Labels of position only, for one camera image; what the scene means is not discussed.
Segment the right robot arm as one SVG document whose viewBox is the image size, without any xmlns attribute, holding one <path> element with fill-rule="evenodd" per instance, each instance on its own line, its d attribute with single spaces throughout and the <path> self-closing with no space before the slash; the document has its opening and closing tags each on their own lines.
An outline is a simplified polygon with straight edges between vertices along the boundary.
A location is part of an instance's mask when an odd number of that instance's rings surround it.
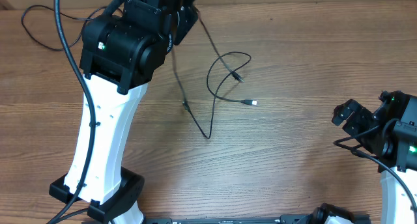
<svg viewBox="0 0 417 224">
<path fill-rule="evenodd" d="M 416 97 L 383 91 L 371 112 L 356 100 L 335 107 L 332 123 L 347 137 L 334 141 L 375 162 L 381 175 L 381 223 L 416 222 Z"/>
</svg>

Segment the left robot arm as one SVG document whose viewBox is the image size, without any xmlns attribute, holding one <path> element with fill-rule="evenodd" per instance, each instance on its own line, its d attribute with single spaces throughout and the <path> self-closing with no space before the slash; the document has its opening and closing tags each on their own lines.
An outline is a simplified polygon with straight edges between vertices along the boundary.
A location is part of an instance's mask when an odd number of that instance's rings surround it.
<svg viewBox="0 0 417 224">
<path fill-rule="evenodd" d="M 83 200 L 99 223 L 144 222 L 144 179 L 122 166 L 124 148 L 154 71 L 197 21 L 194 1 L 112 0 L 84 27 L 79 62 L 63 44 L 84 92 L 72 165 L 49 190 L 66 208 Z"/>
</svg>

